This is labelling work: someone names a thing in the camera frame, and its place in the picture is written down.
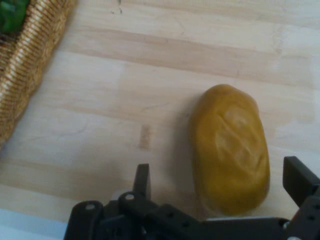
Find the wooden table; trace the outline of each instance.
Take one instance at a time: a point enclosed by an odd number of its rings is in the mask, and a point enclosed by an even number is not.
[[[152,199],[202,218],[186,124],[225,83],[260,109],[271,164],[250,215],[291,218],[283,157],[320,174],[320,2],[79,0],[43,84],[0,156],[0,208],[67,221],[150,163]]]

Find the black robotic claw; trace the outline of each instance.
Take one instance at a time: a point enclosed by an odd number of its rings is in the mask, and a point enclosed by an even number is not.
[[[150,200],[148,164],[137,167],[133,189],[110,201],[77,204],[64,240],[319,240],[320,180],[298,158],[284,158],[283,186],[300,207],[291,221],[278,217],[199,222],[169,204]]]

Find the white floor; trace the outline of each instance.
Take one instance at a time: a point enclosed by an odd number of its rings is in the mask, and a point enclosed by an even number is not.
[[[0,209],[1,240],[63,240],[67,224]]]

